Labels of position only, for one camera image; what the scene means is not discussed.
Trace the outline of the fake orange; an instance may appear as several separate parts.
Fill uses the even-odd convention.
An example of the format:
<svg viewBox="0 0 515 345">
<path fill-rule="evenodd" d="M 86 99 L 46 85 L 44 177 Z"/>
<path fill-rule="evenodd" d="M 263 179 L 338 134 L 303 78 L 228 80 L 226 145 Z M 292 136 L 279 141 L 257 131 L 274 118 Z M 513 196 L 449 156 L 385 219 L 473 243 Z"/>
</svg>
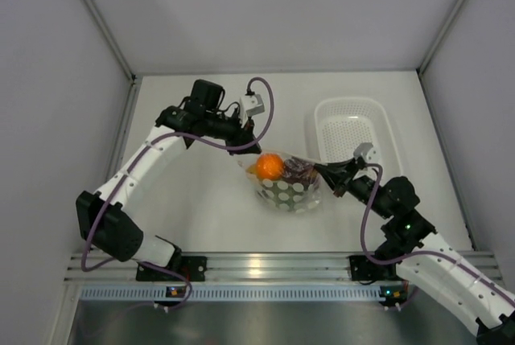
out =
<svg viewBox="0 0 515 345">
<path fill-rule="evenodd" d="M 284 162 L 278 154 L 262 154 L 255 163 L 255 171 L 259 179 L 279 179 L 283 169 Z"/>
</svg>

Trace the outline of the fake red grapes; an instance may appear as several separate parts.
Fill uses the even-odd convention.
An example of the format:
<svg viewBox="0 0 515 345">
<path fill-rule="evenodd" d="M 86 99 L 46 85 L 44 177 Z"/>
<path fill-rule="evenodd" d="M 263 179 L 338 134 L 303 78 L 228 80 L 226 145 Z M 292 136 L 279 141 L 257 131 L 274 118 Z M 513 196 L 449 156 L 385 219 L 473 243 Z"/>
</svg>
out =
<svg viewBox="0 0 515 345">
<path fill-rule="evenodd" d="M 291 157 L 284 161 L 282 179 L 287 183 L 308 186 L 315 181 L 316 176 L 313 164 L 307 160 Z"/>
</svg>

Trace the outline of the polka dot zip bag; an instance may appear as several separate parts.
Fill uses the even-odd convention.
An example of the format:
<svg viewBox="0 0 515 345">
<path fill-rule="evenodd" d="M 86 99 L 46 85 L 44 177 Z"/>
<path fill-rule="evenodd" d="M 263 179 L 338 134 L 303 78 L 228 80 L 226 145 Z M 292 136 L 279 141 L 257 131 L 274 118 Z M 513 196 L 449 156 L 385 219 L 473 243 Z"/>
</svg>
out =
<svg viewBox="0 0 515 345">
<path fill-rule="evenodd" d="M 282 176 L 276 180 L 259 179 L 255 171 L 255 163 L 262 154 L 278 154 L 283 162 L 291 157 L 307 160 L 313 164 L 316 160 L 289 154 L 280 150 L 263 150 L 260 154 L 242 154 L 235 157 L 238 166 L 245 172 L 253 193 L 259 201 L 278 212 L 302 214 L 316 208 L 321 202 L 322 178 L 316 171 L 315 181 L 308 186 L 300 183 L 287 183 Z"/>
</svg>

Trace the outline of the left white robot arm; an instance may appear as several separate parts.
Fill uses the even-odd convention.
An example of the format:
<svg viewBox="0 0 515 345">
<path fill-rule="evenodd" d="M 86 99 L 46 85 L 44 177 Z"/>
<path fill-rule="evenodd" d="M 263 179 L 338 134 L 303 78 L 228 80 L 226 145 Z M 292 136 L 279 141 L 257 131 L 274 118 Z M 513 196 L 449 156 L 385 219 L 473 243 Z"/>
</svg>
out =
<svg viewBox="0 0 515 345">
<path fill-rule="evenodd" d="M 80 235 L 87 248 L 98 248 L 119 262 L 137 261 L 154 266 L 164 280 L 182 269 L 181 249 L 162 237 L 145 232 L 134 220 L 138 202 L 153 182 L 193 142 L 235 154 L 259 154 L 260 137 L 253 117 L 266 111 L 262 97 L 251 88 L 236 102 L 221 107 L 222 86 L 196 80 L 179 105 L 165 108 L 145 141 L 112 178 L 94 192 L 76 199 Z"/>
</svg>

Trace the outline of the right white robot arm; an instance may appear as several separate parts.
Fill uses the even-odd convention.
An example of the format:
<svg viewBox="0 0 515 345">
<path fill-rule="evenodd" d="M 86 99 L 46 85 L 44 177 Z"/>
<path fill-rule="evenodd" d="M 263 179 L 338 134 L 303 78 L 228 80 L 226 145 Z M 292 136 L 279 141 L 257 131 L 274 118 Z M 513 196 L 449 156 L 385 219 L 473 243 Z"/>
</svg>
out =
<svg viewBox="0 0 515 345">
<path fill-rule="evenodd" d="M 363 158 L 314 168 L 334 196 L 350 194 L 365 204 L 360 246 L 380 275 L 398 276 L 432 297 L 478 344 L 514 342 L 514 295 L 455 251 L 418 212 L 420 199 L 407 177 L 381 185 L 382 166 Z"/>
</svg>

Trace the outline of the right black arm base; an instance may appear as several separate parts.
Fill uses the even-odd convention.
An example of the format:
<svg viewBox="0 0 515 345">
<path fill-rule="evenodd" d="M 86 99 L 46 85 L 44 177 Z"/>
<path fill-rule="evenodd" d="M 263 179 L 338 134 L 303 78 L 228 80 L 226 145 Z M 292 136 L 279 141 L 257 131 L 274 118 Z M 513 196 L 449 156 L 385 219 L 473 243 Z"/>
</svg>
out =
<svg viewBox="0 0 515 345">
<path fill-rule="evenodd" d="M 351 255 L 349 258 L 351 279 L 358 282 L 400 281 L 394 265 L 377 265 L 365 255 Z"/>
</svg>

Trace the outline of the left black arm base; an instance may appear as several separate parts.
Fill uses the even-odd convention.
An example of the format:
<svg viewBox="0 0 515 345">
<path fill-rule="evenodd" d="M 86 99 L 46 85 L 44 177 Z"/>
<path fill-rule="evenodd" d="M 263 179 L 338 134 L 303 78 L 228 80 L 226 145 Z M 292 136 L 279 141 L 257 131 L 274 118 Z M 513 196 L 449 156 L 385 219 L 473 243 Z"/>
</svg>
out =
<svg viewBox="0 0 515 345">
<path fill-rule="evenodd" d="M 180 281 L 182 278 L 188 281 L 205 281 L 207 264 L 206 256 L 197 255 L 182 255 L 164 268 L 143 262 L 138 264 L 136 281 Z"/>
</svg>

